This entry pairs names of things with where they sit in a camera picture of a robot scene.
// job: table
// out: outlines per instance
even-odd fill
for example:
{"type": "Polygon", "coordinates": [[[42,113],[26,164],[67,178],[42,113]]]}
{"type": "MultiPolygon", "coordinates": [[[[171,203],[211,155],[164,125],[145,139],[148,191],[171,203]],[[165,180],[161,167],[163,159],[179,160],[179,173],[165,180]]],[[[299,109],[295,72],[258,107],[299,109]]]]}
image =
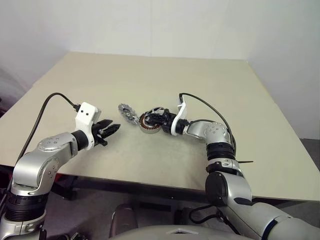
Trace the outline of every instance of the table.
{"type": "MultiPolygon", "coordinates": [[[[320,174],[294,130],[244,60],[144,57],[70,52],[0,119],[1,165],[13,166],[45,98],[61,92],[74,103],[102,110],[100,119],[121,124],[101,145],[60,168],[59,173],[203,191],[206,148],[188,136],[145,134],[127,123],[118,104],[137,114],[162,106],[177,113],[178,94],[195,94],[227,119],[237,142],[252,195],[320,200],[320,174]]],[[[189,120],[221,121],[204,104],[185,97],[189,120]]],[[[62,98],[48,104],[28,150],[48,136],[73,132],[76,113],[62,98]]]]}

